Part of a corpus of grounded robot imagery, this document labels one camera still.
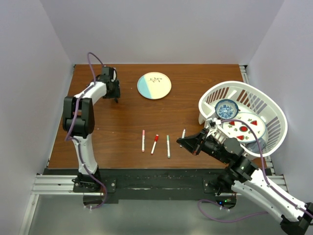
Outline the white pen red tip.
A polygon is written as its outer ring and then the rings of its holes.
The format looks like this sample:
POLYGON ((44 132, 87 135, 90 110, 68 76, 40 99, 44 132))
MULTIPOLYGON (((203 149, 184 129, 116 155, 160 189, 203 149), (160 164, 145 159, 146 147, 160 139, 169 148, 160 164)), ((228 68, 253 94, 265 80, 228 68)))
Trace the white pen red tip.
POLYGON ((159 138, 159 134, 156 134, 156 135, 155 135, 155 139, 154 139, 154 143, 153 143, 153 146, 152 146, 152 150, 151 150, 151 155, 154 154, 154 151, 155 151, 155 148, 156 148, 156 144, 157 144, 158 138, 159 138))

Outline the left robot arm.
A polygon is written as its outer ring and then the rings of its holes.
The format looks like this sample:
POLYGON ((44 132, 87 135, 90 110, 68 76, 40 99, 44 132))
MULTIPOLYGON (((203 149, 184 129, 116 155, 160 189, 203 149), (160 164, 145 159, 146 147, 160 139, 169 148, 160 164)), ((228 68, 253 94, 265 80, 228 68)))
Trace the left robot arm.
POLYGON ((79 163, 74 184, 90 192, 106 193, 92 146, 95 128, 93 106, 102 98, 114 99, 115 102, 120 98, 120 85, 115 69, 97 75, 80 93, 64 98, 62 126, 67 133, 65 140, 74 144, 79 163))

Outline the white pen black tip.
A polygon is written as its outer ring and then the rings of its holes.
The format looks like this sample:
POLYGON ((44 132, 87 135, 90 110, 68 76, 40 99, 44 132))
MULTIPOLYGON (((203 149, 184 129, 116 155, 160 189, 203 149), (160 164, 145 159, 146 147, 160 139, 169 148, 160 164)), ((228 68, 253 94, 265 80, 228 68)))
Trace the white pen black tip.
POLYGON ((181 138, 185 138, 185 134, 186 134, 186 128, 183 129, 183 132, 182 132, 182 135, 181 135, 181 138))

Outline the white pen green tip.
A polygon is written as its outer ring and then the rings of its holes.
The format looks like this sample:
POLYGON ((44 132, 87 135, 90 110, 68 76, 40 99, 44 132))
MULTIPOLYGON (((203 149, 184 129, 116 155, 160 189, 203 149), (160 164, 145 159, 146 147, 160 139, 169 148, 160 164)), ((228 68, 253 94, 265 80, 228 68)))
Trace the white pen green tip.
POLYGON ((167 158, 171 158, 171 151, 170 151, 170 137, 169 135, 166 136, 166 147, 167 147, 167 158))

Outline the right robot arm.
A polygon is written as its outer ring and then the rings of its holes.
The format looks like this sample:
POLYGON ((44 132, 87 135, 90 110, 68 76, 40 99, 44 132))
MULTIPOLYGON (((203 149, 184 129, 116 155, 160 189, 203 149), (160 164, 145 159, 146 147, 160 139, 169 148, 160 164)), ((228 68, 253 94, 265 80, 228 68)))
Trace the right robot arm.
POLYGON ((177 139, 188 152, 204 152, 226 164, 213 186, 223 192, 239 193, 259 205, 279 223, 288 235, 303 235, 313 220, 312 203, 304 203, 281 189, 252 161, 244 156, 244 149, 236 138, 218 142, 207 129, 177 139))

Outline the white pen pink tip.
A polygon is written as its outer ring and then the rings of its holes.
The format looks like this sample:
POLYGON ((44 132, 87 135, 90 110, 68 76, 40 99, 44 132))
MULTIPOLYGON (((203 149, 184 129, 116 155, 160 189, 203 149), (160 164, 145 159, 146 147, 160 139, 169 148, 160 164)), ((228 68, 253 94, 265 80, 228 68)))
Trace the white pen pink tip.
POLYGON ((145 130, 142 130, 142 144, 141 144, 141 151, 145 152, 145 130))

